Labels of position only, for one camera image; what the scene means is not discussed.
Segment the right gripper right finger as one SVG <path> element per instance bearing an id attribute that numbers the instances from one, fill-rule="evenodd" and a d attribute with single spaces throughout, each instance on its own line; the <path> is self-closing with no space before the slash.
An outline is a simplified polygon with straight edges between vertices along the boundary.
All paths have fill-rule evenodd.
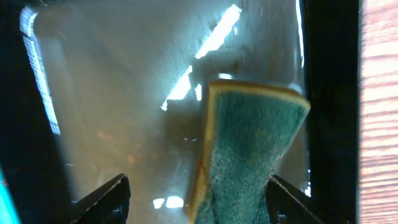
<path id="1" fill-rule="evenodd" d="M 350 222 L 327 200 L 305 195 L 278 175 L 270 176 L 267 183 L 266 207 L 271 224 L 347 224 Z"/>

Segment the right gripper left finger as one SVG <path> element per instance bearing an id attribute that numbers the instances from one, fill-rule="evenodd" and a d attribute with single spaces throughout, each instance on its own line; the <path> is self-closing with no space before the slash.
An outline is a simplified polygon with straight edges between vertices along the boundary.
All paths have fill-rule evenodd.
<path id="1" fill-rule="evenodd" d="M 128 176 L 119 174 L 74 204 L 70 223 L 126 224 L 130 201 Z"/>

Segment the green yellow sponge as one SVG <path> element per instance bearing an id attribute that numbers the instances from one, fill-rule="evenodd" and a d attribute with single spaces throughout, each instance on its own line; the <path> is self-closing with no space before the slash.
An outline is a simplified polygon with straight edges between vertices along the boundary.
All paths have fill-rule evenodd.
<path id="1" fill-rule="evenodd" d="M 310 103 L 289 88 L 210 83 L 190 223 L 268 223 L 267 183 L 309 111 Z"/>

